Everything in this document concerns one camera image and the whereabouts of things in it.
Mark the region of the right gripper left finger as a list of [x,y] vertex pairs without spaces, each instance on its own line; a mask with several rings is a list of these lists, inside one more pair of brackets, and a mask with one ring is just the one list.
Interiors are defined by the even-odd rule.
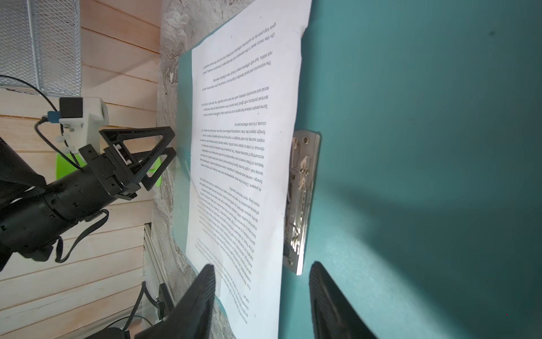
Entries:
[[215,300],[215,269],[207,264],[165,321],[135,338],[209,338]]

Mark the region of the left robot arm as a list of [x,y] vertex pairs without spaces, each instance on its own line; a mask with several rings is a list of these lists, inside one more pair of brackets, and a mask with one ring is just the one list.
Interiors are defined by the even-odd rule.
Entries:
[[107,148],[80,149],[85,165],[47,184],[6,142],[1,142],[1,265],[14,253],[34,261],[47,261],[52,252],[63,263],[62,234],[81,221],[91,226],[77,238],[102,227],[108,205],[131,201],[141,188],[151,190],[176,156],[169,144],[171,127],[105,129]]

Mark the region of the silver folder clip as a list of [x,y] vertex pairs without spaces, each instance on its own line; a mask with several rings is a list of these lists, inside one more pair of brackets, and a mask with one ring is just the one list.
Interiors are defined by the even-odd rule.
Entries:
[[296,275],[303,272],[320,140],[319,134],[309,130],[295,131],[292,138],[283,265]]

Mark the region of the teal paper folder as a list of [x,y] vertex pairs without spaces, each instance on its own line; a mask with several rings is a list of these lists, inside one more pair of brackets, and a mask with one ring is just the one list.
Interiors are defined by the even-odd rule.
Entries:
[[540,1],[315,1],[302,53],[306,263],[378,338],[540,338]]

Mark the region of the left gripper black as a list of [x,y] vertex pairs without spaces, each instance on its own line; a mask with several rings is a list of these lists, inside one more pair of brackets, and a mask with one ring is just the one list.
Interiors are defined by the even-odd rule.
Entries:
[[[103,154],[99,154],[91,144],[80,148],[79,153],[104,190],[114,199],[135,199],[140,184],[147,191],[151,190],[176,156],[175,149],[169,147],[175,137],[171,127],[103,129],[100,135],[108,145]],[[130,151],[128,142],[140,140],[153,141],[154,146],[141,152]],[[162,156],[165,159],[149,176],[151,167]],[[127,165],[133,166],[133,180]]]

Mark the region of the printed paper sheet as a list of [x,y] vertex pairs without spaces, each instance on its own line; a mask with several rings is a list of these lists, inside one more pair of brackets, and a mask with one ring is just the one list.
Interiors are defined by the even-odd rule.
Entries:
[[310,1],[254,1],[192,50],[186,256],[215,268],[237,338],[276,338]]

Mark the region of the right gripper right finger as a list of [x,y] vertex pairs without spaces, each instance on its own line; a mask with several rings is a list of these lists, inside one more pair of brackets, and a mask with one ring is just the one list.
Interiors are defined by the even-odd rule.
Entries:
[[318,261],[311,267],[309,290],[313,332],[316,338],[376,339],[323,264]]

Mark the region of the green plastic goblet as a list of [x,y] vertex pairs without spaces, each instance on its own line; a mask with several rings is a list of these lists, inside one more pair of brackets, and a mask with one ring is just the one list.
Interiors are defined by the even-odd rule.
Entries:
[[[77,162],[81,167],[86,165],[86,162],[80,155],[76,155]],[[159,169],[159,167],[162,165],[162,161],[160,158],[158,158],[153,166],[148,171],[148,175],[153,176]],[[56,167],[55,167],[55,180],[61,179],[65,177],[66,175],[75,172],[76,168],[72,166],[69,162],[66,161],[66,159],[62,158],[60,155],[56,155]],[[158,177],[158,180],[155,182],[156,187],[160,187],[162,184],[162,175]]]

